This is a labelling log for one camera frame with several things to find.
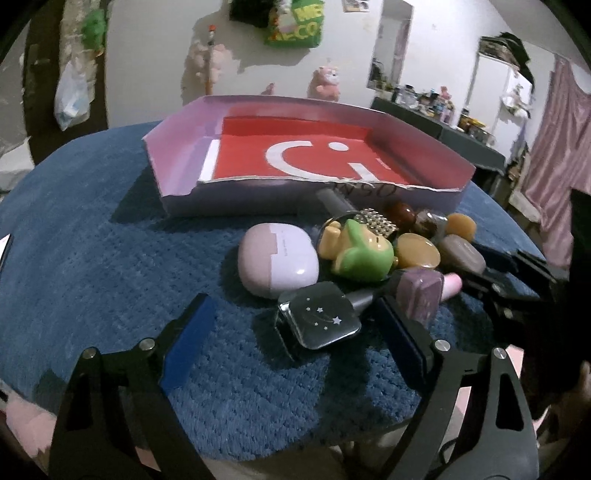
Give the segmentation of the orange handled brush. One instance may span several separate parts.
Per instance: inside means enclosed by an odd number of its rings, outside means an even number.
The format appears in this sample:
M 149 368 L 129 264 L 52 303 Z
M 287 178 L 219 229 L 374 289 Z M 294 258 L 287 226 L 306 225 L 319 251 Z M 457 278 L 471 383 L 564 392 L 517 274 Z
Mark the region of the orange handled brush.
M 215 30 L 216 27 L 211 25 L 208 27 L 207 38 L 207 57 L 205 60 L 205 84 L 204 90 L 206 95 L 211 95 L 213 92 L 212 72 L 213 72 L 213 50 L 215 45 Z

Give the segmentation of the dark wooden door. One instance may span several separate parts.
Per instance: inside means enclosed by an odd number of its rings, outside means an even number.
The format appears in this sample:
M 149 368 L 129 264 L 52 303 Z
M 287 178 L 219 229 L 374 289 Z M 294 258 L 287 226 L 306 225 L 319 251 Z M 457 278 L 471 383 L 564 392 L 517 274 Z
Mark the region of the dark wooden door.
M 63 131 L 54 117 L 54 96 L 59 80 L 60 26 L 65 3 L 47 2 L 29 24 L 22 74 L 23 112 L 33 163 L 38 165 L 69 141 L 108 128 L 105 56 L 97 60 L 95 99 L 85 122 Z

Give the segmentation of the lilac earbuds case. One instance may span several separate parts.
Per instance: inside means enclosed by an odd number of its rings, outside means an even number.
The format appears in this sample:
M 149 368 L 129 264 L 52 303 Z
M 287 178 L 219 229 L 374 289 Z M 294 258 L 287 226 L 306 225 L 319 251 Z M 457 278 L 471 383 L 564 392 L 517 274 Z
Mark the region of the lilac earbuds case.
M 318 282 L 320 263 L 311 237 L 286 223 L 259 223 L 238 246 L 238 276 L 254 296 L 277 299 Z

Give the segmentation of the pink plush toy on wall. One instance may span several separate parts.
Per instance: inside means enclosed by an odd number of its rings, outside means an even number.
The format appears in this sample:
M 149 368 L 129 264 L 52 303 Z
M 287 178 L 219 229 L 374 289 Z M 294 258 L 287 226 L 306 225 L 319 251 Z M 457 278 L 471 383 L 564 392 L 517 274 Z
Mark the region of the pink plush toy on wall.
M 339 70 L 331 66 L 318 67 L 308 85 L 308 98 L 338 102 L 339 96 Z

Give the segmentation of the pink curtain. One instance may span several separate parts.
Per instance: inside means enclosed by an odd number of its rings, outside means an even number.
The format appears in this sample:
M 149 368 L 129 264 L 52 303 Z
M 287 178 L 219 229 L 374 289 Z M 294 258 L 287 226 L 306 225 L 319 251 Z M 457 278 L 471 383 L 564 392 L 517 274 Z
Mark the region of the pink curtain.
M 590 94 L 570 62 L 557 56 L 523 193 L 541 215 L 544 256 L 563 269 L 573 254 L 572 189 L 590 192 Z

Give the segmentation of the pink red cardboard box tray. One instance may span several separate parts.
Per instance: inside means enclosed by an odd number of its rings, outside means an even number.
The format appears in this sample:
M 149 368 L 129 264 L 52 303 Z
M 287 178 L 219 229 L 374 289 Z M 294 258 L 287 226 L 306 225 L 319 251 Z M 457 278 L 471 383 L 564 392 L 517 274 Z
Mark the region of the pink red cardboard box tray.
M 293 214 L 335 189 L 360 208 L 401 200 L 451 213 L 475 167 L 389 114 L 262 95 L 204 96 L 143 138 L 167 214 Z

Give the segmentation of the green plush on door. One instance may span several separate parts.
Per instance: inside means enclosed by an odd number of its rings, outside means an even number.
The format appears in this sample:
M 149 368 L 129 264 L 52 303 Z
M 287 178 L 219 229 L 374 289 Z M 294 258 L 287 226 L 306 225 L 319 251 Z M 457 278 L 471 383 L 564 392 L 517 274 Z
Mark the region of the green plush on door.
M 105 12 L 98 8 L 90 11 L 84 18 L 81 35 L 85 49 L 92 50 L 96 55 L 104 52 L 107 23 Z

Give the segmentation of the grey-brown compact case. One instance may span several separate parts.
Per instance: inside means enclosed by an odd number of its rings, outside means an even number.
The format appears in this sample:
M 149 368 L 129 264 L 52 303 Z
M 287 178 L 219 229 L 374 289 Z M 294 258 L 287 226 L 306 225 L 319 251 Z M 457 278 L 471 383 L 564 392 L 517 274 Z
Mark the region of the grey-brown compact case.
M 486 269 L 484 256 L 466 239 L 459 235 L 445 236 L 437 245 L 441 264 L 464 271 L 482 274 Z

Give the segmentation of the green tote bag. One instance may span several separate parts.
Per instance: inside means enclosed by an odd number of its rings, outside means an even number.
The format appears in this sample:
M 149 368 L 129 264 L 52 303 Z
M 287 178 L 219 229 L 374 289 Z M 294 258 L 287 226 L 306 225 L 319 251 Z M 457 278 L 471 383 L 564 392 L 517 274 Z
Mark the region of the green tote bag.
M 324 22 L 324 1 L 274 1 L 264 42 L 276 48 L 317 48 Z

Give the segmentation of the blue textured cushion cover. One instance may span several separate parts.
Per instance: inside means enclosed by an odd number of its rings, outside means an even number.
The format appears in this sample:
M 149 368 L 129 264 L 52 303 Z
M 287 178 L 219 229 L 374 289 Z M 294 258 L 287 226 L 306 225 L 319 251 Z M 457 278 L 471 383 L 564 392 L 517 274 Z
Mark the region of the blue textured cushion cover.
M 171 218 L 143 139 L 149 124 L 77 138 L 2 200 L 1 377 L 57 411 L 81 352 L 129 349 L 200 293 L 215 325 L 170 403 L 204 457 L 248 461 L 359 439 L 409 419 L 408 389 L 376 335 L 290 361 L 274 307 L 236 273 L 252 217 Z

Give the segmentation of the white plastic bag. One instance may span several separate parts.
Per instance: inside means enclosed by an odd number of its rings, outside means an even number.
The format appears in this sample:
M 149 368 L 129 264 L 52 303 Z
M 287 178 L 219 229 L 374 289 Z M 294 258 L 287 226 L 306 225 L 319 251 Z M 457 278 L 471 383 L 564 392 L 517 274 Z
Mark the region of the white plastic bag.
M 61 131 L 85 122 L 90 116 L 86 75 L 72 61 L 61 73 L 54 97 L 54 117 Z

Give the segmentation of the black backpack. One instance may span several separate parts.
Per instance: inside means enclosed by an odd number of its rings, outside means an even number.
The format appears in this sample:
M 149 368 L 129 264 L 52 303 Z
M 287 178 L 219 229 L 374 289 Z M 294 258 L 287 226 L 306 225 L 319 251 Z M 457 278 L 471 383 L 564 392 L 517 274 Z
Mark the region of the black backpack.
M 231 0 L 229 19 L 265 29 L 270 23 L 273 0 Z

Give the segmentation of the purple pink nail polish bottle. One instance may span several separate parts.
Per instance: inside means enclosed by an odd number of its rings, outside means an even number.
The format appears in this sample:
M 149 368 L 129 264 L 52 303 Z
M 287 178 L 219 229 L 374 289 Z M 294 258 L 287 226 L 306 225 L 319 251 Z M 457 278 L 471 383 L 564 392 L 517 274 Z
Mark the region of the purple pink nail polish bottle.
M 389 283 L 389 292 L 401 311 L 429 329 L 442 302 L 458 295 L 463 286 L 456 273 L 443 274 L 437 270 L 412 267 L 398 270 Z

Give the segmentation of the dark red round stone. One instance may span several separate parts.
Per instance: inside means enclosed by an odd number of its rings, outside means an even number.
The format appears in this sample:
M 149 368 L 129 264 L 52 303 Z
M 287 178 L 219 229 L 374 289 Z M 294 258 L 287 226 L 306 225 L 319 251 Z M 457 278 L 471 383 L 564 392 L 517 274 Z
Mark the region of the dark red round stone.
M 401 231 L 409 231 L 415 225 L 415 210 L 402 201 L 394 201 L 385 207 L 385 216 Z

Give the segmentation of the orange round sponge puff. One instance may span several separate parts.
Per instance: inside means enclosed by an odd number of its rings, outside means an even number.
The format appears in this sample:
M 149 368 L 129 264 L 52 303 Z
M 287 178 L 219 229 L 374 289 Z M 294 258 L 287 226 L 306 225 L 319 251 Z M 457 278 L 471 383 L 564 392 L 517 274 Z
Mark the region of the orange round sponge puff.
M 405 233 L 396 242 L 398 267 L 401 269 L 422 267 L 435 269 L 441 262 L 438 248 L 427 238 L 415 234 Z

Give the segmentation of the glitter filled small jar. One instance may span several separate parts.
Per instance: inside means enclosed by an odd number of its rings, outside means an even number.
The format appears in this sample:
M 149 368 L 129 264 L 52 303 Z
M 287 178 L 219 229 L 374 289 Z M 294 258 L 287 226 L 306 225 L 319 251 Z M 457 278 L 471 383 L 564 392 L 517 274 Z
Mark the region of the glitter filled small jar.
M 416 213 L 413 231 L 428 239 L 442 238 L 446 234 L 448 217 L 436 211 L 423 209 Z

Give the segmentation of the dark green covered table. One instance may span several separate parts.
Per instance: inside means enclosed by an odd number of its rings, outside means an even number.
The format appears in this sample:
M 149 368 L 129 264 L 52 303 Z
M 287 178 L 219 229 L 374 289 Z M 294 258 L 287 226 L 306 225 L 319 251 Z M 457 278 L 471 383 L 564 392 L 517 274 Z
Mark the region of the dark green covered table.
M 477 168 L 491 170 L 499 174 L 505 173 L 505 158 L 496 150 L 485 146 L 466 133 L 461 133 L 444 123 L 381 98 L 375 98 L 370 107 L 423 131 L 454 150 Z

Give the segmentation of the green yellow toy figure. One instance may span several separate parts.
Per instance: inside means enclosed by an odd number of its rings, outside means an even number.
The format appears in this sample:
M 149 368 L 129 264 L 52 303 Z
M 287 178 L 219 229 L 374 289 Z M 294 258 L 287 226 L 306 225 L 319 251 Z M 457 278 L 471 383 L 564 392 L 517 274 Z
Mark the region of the green yellow toy figure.
M 325 226 L 318 257 L 331 263 L 335 275 L 362 282 L 383 281 L 398 265 L 392 243 L 355 219 Z

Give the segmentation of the black starry nail polish bottle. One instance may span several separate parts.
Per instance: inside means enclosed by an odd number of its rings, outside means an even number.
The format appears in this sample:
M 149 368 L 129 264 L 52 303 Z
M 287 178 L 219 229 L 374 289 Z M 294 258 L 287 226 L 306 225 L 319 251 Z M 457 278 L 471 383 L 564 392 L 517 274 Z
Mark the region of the black starry nail polish bottle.
M 287 356 L 308 360 L 362 330 L 362 314 L 383 286 L 345 293 L 334 282 L 318 282 L 280 294 L 274 329 Z

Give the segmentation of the pale pink plush on wall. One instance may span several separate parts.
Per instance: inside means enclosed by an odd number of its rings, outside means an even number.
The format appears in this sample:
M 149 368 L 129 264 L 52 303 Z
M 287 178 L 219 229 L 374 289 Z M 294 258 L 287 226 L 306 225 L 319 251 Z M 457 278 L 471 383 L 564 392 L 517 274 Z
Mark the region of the pale pink plush on wall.
M 189 48 L 188 57 L 194 65 L 195 76 L 200 82 L 214 84 L 221 77 L 225 65 L 232 59 L 232 53 L 223 44 L 209 47 L 195 40 Z

